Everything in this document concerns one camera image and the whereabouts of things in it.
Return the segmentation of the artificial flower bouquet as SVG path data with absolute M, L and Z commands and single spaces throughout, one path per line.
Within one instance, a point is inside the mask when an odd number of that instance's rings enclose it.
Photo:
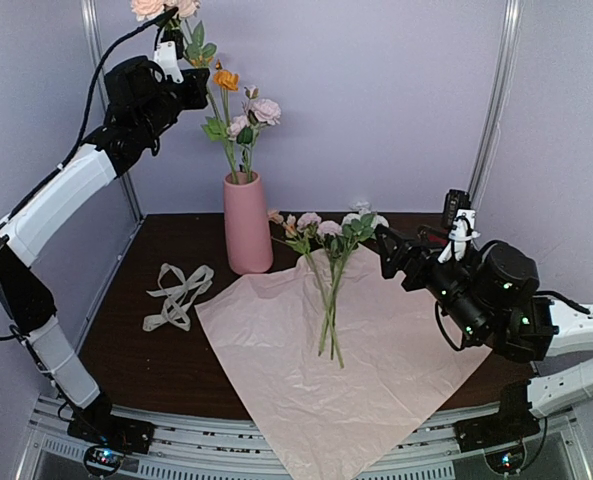
M 343 367 L 336 315 L 344 271 L 358 247 L 373 240 L 376 229 L 387 227 L 388 220 L 369 209 L 350 212 L 339 222 L 324 220 L 316 212 L 296 216 L 270 210 L 267 218 L 282 228 L 284 237 L 279 242 L 303 257 L 313 273 L 325 309 L 318 353 L 328 352 L 330 358 Z

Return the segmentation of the peach rose flower stem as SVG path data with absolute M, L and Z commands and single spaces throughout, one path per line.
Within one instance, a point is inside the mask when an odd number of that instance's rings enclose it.
M 165 24 L 159 25 L 156 43 L 172 42 L 176 57 L 186 60 L 194 68 L 208 68 L 214 59 L 217 46 L 205 40 L 202 21 L 194 27 L 190 19 L 196 17 L 202 2 L 200 0 L 131 0 L 132 13 L 139 22 L 152 20 L 174 8 L 177 12 Z

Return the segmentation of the orange flower stem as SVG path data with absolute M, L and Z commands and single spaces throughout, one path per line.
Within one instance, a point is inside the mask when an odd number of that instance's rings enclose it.
M 210 141 L 219 142 L 224 150 L 230 174 L 229 182 L 239 185 L 239 167 L 236 160 L 236 137 L 231 135 L 233 116 L 230 112 L 230 95 L 239 91 L 239 75 L 227 70 L 219 60 L 212 65 L 211 84 L 207 86 L 207 99 L 212 114 L 201 125 Z

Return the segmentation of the pink wrapping paper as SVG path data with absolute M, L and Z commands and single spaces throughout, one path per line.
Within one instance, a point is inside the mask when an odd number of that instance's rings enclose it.
M 426 291 L 386 280 L 356 250 L 341 279 L 332 356 L 319 338 L 325 312 L 316 267 L 246 275 L 197 306 L 207 339 L 245 409 L 295 479 L 351 479 L 435 413 L 488 357 L 457 352 Z

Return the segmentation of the cream ribbon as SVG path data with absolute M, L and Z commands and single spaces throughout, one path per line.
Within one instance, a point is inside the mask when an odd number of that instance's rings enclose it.
M 163 263 L 157 277 L 157 290 L 149 290 L 152 298 L 163 300 L 161 311 L 143 319 L 142 330 L 153 332 L 163 325 L 172 325 L 184 332 L 191 329 L 189 310 L 195 300 L 213 285 L 214 270 L 199 266 L 189 276 L 174 265 Z

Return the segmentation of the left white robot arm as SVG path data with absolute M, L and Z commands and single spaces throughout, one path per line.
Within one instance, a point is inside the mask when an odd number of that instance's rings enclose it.
M 75 412 L 75 421 L 99 444 L 120 433 L 107 395 L 67 340 L 50 290 L 32 265 L 52 236 L 98 191 L 128 172 L 184 111 L 208 104 L 206 68 L 181 70 L 174 62 L 138 56 L 105 77 L 108 106 L 100 126 L 84 134 L 72 158 L 0 220 L 0 303 L 11 319 L 10 339 L 23 344 L 43 375 Z

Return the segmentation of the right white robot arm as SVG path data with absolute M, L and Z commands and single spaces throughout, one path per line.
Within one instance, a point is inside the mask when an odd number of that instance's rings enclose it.
M 542 291 L 536 263 L 494 240 L 470 246 L 470 233 L 453 233 L 443 249 L 384 226 L 375 231 L 382 275 L 402 272 L 407 292 L 425 289 L 436 319 L 451 318 L 461 340 L 456 351 L 487 346 L 516 363 L 577 352 L 593 353 L 593 306 Z M 593 397 L 593 358 L 557 374 L 508 385 L 489 419 L 495 440 L 511 440 L 526 424 Z

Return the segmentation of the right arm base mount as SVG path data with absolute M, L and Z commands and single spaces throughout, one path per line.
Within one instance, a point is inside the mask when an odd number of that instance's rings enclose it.
M 461 453 L 482 451 L 486 466 L 504 479 L 525 472 L 540 455 L 547 436 L 547 422 L 499 413 L 461 420 L 454 433 Z

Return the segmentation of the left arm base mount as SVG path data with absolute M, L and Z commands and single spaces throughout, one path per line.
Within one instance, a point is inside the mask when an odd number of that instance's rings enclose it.
M 147 454 L 155 426 L 146 421 L 110 417 L 109 429 L 102 433 L 82 419 L 72 420 L 67 434 L 90 443 L 83 453 L 83 466 L 93 477 L 105 479 L 114 475 L 132 454 Z

